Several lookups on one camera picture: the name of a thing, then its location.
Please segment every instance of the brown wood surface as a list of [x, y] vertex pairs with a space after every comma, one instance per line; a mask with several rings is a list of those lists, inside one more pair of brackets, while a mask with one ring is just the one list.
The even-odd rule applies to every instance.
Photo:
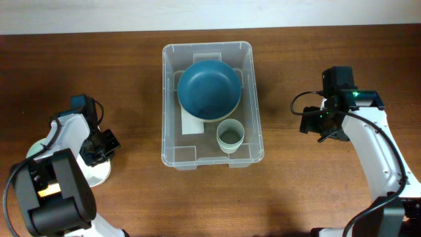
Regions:
[[[253, 46], [265, 156], [180, 172], [161, 161], [162, 48], [245, 40]], [[421, 25], [341, 26], [3, 36], [0, 61], [0, 188], [9, 168], [44, 138], [47, 119], [86, 93], [105, 107], [103, 128], [122, 147], [93, 188], [97, 209], [131, 236], [296, 236], [343, 227], [370, 205], [351, 143], [298, 132], [294, 95], [321, 90], [321, 73], [350, 65], [355, 83], [377, 90], [413, 173], [421, 178]], [[297, 103], [319, 105], [309, 95]], [[28, 233], [14, 192], [12, 222]], [[3, 215], [0, 235], [8, 236]]]

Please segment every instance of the white cup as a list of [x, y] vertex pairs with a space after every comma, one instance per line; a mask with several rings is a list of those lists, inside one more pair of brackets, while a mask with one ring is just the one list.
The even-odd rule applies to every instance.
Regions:
[[216, 129], [216, 140], [223, 152], [234, 153], [243, 143], [244, 126], [235, 119], [226, 119]]
[[[41, 144], [45, 144], [45, 141], [46, 139], [44, 138], [32, 145], [26, 154], [26, 158], [41, 151], [43, 148]], [[105, 180], [110, 176], [111, 163], [109, 159], [104, 163], [90, 167], [85, 164], [84, 159], [80, 156], [80, 154], [78, 154], [76, 162], [78, 163], [87, 183], [89, 184], [89, 187], [91, 188], [104, 183]]]

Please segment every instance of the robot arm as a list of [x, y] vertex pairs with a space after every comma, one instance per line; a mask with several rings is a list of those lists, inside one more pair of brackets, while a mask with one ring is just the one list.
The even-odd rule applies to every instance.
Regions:
[[51, 122], [49, 149], [22, 168], [13, 186], [28, 231], [33, 236], [125, 237], [97, 214], [95, 198], [76, 157], [94, 166], [114, 155], [120, 145], [110, 130], [97, 124], [94, 100], [86, 95], [72, 98], [72, 109]]
[[[347, 236], [419, 236], [421, 184], [397, 148], [378, 93], [358, 90], [354, 85], [350, 67], [333, 67], [324, 71], [323, 91], [313, 93], [323, 95], [325, 99], [321, 108], [304, 109], [300, 132], [319, 133], [321, 135], [319, 142], [323, 142], [326, 138], [352, 142], [370, 186], [374, 201], [370, 208], [389, 201], [388, 196], [401, 187], [402, 180], [406, 180], [398, 198], [361, 217]], [[397, 157], [385, 138], [373, 126], [351, 117], [351, 114], [364, 118], [382, 129], [401, 157], [405, 174], [401, 174]], [[403, 222], [404, 216], [408, 218], [405, 222]], [[345, 234], [344, 228], [313, 229], [312, 233], [321, 237], [339, 237]]]
[[[398, 152], [401, 153], [390, 132], [385, 111], [381, 111], [376, 107], [361, 107], [357, 111], [349, 112], [376, 123], [392, 140]], [[399, 180], [402, 174], [396, 157], [384, 138], [376, 133], [371, 126], [349, 116], [343, 119], [342, 128], [357, 151], [370, 187], [372, 201], [378, 197], [387, 196], [390, 192], [396, 192], [399, 188]], [[402, 162], [408, 179], [407, 185], [399, 197], [421, 198], [421, 184], [417, 181], [403, 158]]]

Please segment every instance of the white paper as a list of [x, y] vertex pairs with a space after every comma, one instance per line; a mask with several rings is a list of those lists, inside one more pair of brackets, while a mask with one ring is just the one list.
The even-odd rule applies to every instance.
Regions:
[[182, 134], [200, 134], [205, 131], [203, 122], [182, 108]]

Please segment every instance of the plastic storage container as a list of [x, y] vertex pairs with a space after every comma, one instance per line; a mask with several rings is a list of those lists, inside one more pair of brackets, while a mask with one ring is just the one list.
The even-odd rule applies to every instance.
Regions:
[[[242, 85], [241, 101], [227, 117], [244, 125], [245, 137], [238, 150], [226, 154], [219, 148], [216, 128], [219, 122], [205, 122], [202, 134], [182, 134], [181, 107], [177, 85], [184, 70], [203, 60], [218, 60], [237, 72]], [[245, 41], [224, 43], [171, 44], [162, 50], [162, 161], [178, 170], [193, 170], [198, 165], [229, 164], [248, 167], [264, 156], [262, 129], [253, 54]]]

